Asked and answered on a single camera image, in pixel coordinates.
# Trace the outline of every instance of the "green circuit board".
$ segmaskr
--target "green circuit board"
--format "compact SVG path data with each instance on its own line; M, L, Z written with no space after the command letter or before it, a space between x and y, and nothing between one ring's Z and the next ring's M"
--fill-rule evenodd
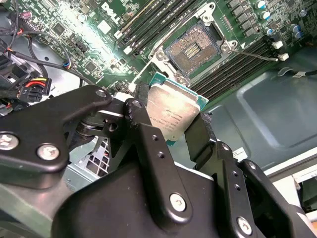
M145 8L161 2L166 2L171 9L175 9L172 11L173 14L163 16L163 11L161 15L156 14L151 17L142 15L142 11L146 12ZM290 32L291 24L298 24L304 35L316 36L317 3L314 0L266 0L266 9L257 9L255 7L257 0L237 0L237 2L231 7L230 0L19 0L19 11L32 12L32 17L24 20L24 24L58 38L71 54L73 69L99 86L125 92L129 82L149 61L149 54L154 45L171 32L182 19L206 4L215 4L212 13L213 24L217 25L217 31L220 31L226 40L237 41L236 49L240 51L261 39L266 28L280 35L289 54L302 46L301 39L295 39ZM172 8L173 4L178 4L180 7ZM6 3L6 7L13 9L10 1ZM269 19L261 19L263 11L270 13ZM248 27L249 30L252 29L250 35L246 34L246 29L241 28L242 22L237 21L242 14L246 14L246 20L250 22ZM160 21L153 24L154 27L147 28L159 18ZM201 21L202 19L193 16L167 38L163 48L166 49L184 32ZM127 45L122 43L124 36L116 35L128 24L135 31L134 37L140 37L140 45L142 45L141 50L136 47L131 53L125 51ZM38 40L63 56L62 50L54 41L43 37ZM229 62L235 55L232 53L223 60L218 60L219 56L208 59L202 62L187 79L197 82L204 75ZM160 71L159 68L153 63L150 64L140 80L150 82L156 71Z

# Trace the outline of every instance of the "white label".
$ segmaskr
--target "white label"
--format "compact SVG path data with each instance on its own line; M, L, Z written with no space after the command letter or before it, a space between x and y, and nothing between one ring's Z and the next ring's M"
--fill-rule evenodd
M100 29L104 34L107 34L109 30L111 30L111 27L106 23L105 20L103 20L99 25L98 29Z
M240 162L241 160L247 159L248 155L245 152L244 148L241 147L241 148L233 151L233 157Z

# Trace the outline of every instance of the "gray metal panel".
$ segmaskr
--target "gray metal panel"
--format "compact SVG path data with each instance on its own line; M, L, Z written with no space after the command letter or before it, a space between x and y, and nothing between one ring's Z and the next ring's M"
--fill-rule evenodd
M303 49L284 65L317 69L317 50ZM317 146L317 77L266 72L212 109L216 137L268 169Z

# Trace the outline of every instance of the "cable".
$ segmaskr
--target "cable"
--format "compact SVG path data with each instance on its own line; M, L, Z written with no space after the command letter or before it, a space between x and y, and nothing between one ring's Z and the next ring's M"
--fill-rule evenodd
M68 52L67 50L65 49L65 47L58 41L58 39L56 39L54 36L51 36L50 34L47 34L47 33L44 33L44 32L40 32L40 31L24 31L22 32L21 34L19 34L17 36L18 37L21 37L21 36L25 36L25 35L31 35L31 34L34 34L34 35L44 35L44 36L47 36L47 37L50 37L51 39L53 39L56 43L58 43L58 45L63 49L64 51L64 54L65 54L65 57L66 57L66 63L64 64L65 67L69 67L71 65L71 60L70 60L70 57L68 55Z
M19 3L18 3L18 0L15 0L15 8L16 8L15 27L14 27L12 39L11 39L10 43L8 44L8 48L12 47L12 45L16 39L17 32L19 30Z
M34 78L31 81L47 81L46 78Z
M53 68L58 68L58 69L61 69L61 70L64 70L66 72L69 72L71 74L74 74L76 75L77 77L83 79L85 82L87 82L88 84L92 84L92 85L95 85L95 83L93 83L91 80L89 80L88 78L86 78L85 76L81 75L80 73L77 73L76 71L70 69L70 70L67 70L65 69L62 65L59 65L59 64L56 64L56 63L50 63L50 62L46 62L46 61L41 61L41 60L38 60L38 59L34 59L32 57L29 57L29 56L26 56L24 54L21 54L19 52L15 52L13 51L12 52L13 55L15 55L16 57L20 58L20 59L23 59L23 60L27 60L27 61L30 61L30 62L34 62L34 63L40 63L42 65L46 65L46 66L49 66L49 67L53 67Z
M253 57L256 57L256 58L259 58L259 59L262 59L262 60L266 60L266 61L275 61L275 62L278 61L277 58L263 57L263 56L260 56L260 55L256 55L256 54L252 54L252 53L247 53L247 52L243 52L243 51L236 51L236 50L230 50L230 51L231 51L231 52L238 53L238 54L246 55L246 56L253 56Z
M30 52L31 56L32 56L34 59L38 60L38 58L36 57L36 55L35 55L35 53L34 53L34 51L33 51L32 42L33 42L33 38L30 37L29 40L28 40L29 52ZM40 68L43 77L44 77L44 78L48 78L48 77L49 77L49 74L48 74L46 68L44 67L44 65L42 65L41 63L38 63L37 65L38 65L38 67Z
M312 75L316 75L316 74L317 74L317 70L314 70L314 71L306 72L305 76L312 76Z
M44 83L41 83L41 82L29 82L27 85L25 85L25 87L30 87L32 85L42 85L43 87L45 87L45 84Z

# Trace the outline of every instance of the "black plastic bracket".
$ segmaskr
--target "black plastic bracket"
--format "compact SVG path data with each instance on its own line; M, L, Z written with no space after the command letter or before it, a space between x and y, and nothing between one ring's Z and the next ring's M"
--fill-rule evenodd
M285 200L256 163L243 160L238 166L246 178L255 221L266 219L263 228L266 237L272 233L277 238L316 237L298 215L298 207L296 209Z
M223 237L261 237L253 220L242 171L235 165L229 146L217 141L211 128L211 117L198 115L185 132L191 160L196 169L212 176L216 183L217 227ZM239 221L248 223L245 233Z
M135 155L134 159L140 162L152 217L159 227L173 233L190 222L193 216L191 202L163 134L152 126L143 103L136 99L128 99L125 103L114 99L103 111L85 118L77 131L86 136L109 138L111 172ZM173 194L183 199L179 201L185 204L183 211L172 206Z
M89 85L0 118L0 136L18 139L14 148L0 150L0 182L30 188L55 185L67 166L77 124L111 101L110 94ZM39 157L39 147L46 144L58 149L57 158Z
M139 101L128 99L123 110L128 122L128 136L138 153L152 217L163 230L177 232L190 222L193 208L163 134L152 126L145 106ZM183 199L178 201L185 203L183 211L172 206L173 194Z

